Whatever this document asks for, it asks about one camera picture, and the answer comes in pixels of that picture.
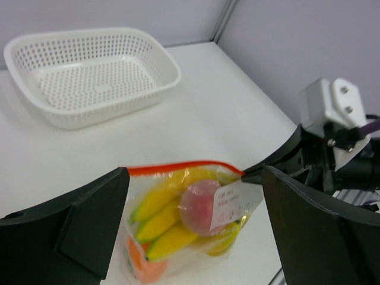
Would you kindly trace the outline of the aluminium mounting rail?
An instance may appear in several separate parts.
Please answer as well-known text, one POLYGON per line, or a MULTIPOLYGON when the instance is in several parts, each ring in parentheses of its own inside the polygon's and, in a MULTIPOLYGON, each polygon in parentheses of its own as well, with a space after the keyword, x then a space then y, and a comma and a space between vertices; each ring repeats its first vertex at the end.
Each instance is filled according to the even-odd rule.
POLYGON ((346 204, 379 214, 379 190, 343 189, 335 191, 332 196, 346 204))

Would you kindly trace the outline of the white perforated plastic basket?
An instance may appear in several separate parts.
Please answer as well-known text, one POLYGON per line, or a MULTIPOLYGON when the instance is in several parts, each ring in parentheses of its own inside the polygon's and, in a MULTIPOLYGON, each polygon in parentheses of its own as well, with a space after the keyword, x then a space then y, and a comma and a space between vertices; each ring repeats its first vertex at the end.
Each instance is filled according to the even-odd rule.
POLYGON ((182 77, 155 38, 128 27, 16 37, 4 47, 4 59, 21 101, 60 129, 159 104, 182 77))

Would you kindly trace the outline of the pink fake peach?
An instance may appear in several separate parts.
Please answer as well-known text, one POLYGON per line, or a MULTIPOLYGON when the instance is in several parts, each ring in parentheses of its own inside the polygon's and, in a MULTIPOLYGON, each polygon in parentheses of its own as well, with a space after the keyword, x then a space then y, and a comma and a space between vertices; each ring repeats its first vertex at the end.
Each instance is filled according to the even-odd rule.
POLYGON ((217 180, 199 180, 188 186, 180 199, 180 219, 187 229, 200 235, 215 235, 225 228, 210 229, 214 194, 221 187, 217 180))

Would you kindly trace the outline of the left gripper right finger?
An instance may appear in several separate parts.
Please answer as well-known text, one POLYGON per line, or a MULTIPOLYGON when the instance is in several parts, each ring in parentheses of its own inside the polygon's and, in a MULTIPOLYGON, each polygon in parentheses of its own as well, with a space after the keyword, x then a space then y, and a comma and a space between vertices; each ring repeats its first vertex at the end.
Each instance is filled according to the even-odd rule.
POLYGON ((271 166, 262 182, 287 284, 379 284, 378 213, 271 166))

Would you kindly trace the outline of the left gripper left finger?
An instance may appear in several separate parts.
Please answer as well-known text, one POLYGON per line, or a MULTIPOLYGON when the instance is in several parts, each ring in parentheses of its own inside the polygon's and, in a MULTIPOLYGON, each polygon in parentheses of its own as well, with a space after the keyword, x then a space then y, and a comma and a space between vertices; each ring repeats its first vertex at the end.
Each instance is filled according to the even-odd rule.
POLYGON ((119 167, 78 189, 1 218, 1 284, 100 284, 129 188, 119 167))

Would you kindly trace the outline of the orange fake fruit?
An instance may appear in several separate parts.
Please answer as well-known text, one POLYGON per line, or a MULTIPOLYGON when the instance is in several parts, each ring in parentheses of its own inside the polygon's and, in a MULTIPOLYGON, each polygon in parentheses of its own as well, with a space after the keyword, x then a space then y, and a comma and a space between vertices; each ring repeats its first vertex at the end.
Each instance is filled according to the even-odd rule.
POLYGON ((150 262, 145 259, 148 243, 138 243, 128 235, 124 241, 124 257, 134 277, 141 284, 154 283, 161 279, 167 270, 168 262, 150 262))

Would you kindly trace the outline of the clear zip top bag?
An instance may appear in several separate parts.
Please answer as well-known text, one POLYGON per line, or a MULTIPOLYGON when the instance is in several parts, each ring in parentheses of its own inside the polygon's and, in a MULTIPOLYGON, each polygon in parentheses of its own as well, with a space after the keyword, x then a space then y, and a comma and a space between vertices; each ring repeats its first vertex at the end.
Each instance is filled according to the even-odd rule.
POLYGON ((264 198, 262 187, 221 161, 128 168, 123 254, 141 284, 196 271, 228 256, 264 198))

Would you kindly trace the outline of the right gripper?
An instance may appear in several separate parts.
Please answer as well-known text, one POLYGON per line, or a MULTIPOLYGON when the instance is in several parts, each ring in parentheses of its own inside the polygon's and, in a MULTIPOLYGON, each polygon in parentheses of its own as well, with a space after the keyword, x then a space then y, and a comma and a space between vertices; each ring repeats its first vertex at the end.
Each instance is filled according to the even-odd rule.
POLYGON ((290 138, 263 161, 244 170, 241 181, 262 185, 265 166, 284 163, 284 172, 293 179, 325 193, 342 189, 374 191, 379 189, 379 138, 335 170, 337 159, 322 138, 308 134, 298 125, 290 138))

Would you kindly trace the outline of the yellow fake bananas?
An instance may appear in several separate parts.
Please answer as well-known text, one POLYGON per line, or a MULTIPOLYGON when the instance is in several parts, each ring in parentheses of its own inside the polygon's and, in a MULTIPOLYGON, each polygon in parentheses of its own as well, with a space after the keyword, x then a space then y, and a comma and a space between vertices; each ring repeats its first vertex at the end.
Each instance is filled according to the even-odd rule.
POLYGON ((161 166, 131 168, 131 185, 126 204, 127 232, 135 242, 150 242, 145 259, 162 262, 194 252, 220 254, 236 239, 244 217, 240 207, 232 205, 239 192, 222 187, 238 180, 241 172, 226 164, 195 161, 161 166), (179 204, 188 186, 201 180, 219 181, 214 194, 210 229, 225 226, 210 236, 200 236, 181 221, 179 204))

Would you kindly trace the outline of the right aluminium frame post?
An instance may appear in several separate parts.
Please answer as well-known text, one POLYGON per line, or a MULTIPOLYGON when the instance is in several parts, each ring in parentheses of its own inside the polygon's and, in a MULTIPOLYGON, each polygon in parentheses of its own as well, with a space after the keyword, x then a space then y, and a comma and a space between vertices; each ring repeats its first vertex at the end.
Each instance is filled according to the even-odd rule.
POLYGON ((214 29, 210 36, 210 41, 218 43, 239 0, 227 0, 223 6, 223 9, 218 17, 218 20, 214 26, 214 29))

